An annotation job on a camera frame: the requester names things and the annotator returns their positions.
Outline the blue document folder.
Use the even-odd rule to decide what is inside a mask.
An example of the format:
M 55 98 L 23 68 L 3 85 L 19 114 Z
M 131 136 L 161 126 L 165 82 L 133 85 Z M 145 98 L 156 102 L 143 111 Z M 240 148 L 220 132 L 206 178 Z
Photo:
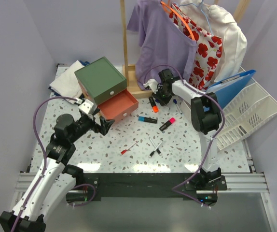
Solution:
M 249 70 L 233 75 L 209 86 L 206 93 L 215 93 L 222 109 L 248 84 L 256 70 Z

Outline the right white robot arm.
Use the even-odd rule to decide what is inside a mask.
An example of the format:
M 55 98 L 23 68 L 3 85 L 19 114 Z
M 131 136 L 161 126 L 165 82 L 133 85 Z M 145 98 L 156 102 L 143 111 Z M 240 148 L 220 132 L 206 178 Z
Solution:
M 223 129 L 224 112 L 218 104 L 215 93 L 202 92 L 185 80 L 174 77 L 170 69 L 159 72 L 160 83 L 149 80 L 148 84 L 153 96 L 161 105 L 166 105 L 172 96 L 182 98 L 191 107 L 191 124 L 198 132 L 201 147 L 201 164 L 188 180 L 195 186 L 205 190 L 216 185 L 221 178 L 221 168 L 218 162 L 216 136 Z

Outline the blue highlighter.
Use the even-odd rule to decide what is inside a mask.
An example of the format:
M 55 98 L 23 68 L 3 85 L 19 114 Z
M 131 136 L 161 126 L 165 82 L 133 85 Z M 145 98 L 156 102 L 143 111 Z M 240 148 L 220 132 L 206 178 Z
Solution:
M 138 120 L 143 121 L 143 122 L 153 123 L 153 124 L 157 124 L 157 121 L 158 121 L 157 119 L 150 118 L 150 117 L 144 117 L 144 116 L 139 116 Z

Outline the black cap marker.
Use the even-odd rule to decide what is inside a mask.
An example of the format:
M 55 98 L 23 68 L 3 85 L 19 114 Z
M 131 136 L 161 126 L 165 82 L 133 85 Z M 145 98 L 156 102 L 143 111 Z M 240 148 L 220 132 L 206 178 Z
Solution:
M 154 148 L 156 148 L 156 144 L 154 143 L 154 141 L 149 137 L 149 140 L 151 142 L 151 144 L 153 145 Z M 162 155 L 161 151 L 159 149 L 156 150 L 158 155 Z
M 162 142 L 163 142 L 163 141 L 161 141 L 161 142 L 154 148 L 154 150 L 149 154 L 149 157 L 150 157 L 150 158 L 155 154 L 155 152 L 156 152 L 157 149 L 160 147 L 160 145 L 162 144 Z

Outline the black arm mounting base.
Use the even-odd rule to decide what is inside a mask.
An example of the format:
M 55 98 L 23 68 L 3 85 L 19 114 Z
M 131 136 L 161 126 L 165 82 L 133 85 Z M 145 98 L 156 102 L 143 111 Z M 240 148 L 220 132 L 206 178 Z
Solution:
M 177 198 L 182 195 L 174 193 L 172 188 L 177 184 L 190 177 L 191 173 L 95 173 L 83 174 L 83 182 L 91 184 L 96 189 L 96 195 L 93 201 L 101 201 L 104 197 L 114 198 Z M 199 184 L 199 177 L 195 176 L 188 181 L 181 191 L 192 197 L 198 197 L 204 202 L 203 196 L 206 194 L 198 193 L 199 191 L 227 190 L 227 184 L 224 176 L 215 182 L 206 183 L 205 186 Z M 78 188 L 78 192 L 71 191 L 67 193 L 66 200 L 68 203 L 78 200 L 83 201 L 83 187 Z

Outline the three-drawer desk organizer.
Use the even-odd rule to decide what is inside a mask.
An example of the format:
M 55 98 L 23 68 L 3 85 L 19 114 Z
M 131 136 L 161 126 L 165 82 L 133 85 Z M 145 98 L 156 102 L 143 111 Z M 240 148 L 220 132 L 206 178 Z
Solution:
M 82 93 L 95 103 L 106 119 L 120 122 L 135 111 L 138 100 L 128 91 L 126 78 L 106 58 L 74 72 Z

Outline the red cap marker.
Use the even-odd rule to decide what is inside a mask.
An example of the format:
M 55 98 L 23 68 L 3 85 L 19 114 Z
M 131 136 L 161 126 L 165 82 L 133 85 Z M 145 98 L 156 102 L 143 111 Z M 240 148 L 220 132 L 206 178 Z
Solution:
M 123 155 L 124 153 L 126 153 L 128 150 L 130 150 L 134 145 L 136 145 L 138 143 L 138 141 L 135 141 L 133 144 L 129 145 L 126 149 L 121 151 L 121 155 Z

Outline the blue cap marker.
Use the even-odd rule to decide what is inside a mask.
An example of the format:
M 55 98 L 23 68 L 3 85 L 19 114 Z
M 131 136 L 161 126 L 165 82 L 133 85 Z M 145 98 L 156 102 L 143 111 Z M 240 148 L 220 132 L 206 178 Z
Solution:
M 175 106 L 176 106 L 178 112 L 179 112 L 180 114 L 182 114 L 182 111 L 181 111 L 181 109 L 180 109 L 180 106 L 179 106 L 177 100 L 176 100 L 176 99 L 173 99 L 173 102 L 174 102 L 174 104 L 175 104 Z

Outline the pink highlighter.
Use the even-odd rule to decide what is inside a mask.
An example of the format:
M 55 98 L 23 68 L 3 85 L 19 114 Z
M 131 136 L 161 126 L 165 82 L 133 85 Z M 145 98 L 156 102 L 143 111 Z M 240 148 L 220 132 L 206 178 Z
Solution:
M 166 123 L 164 123 L 159 130 L 160 131 L 164 131 L 166 130 L 169 126 L 171 126 L 174 122 L 176 121 L 176 119 L 174 117 L 172 117 L 171 119 L 169 119 Z

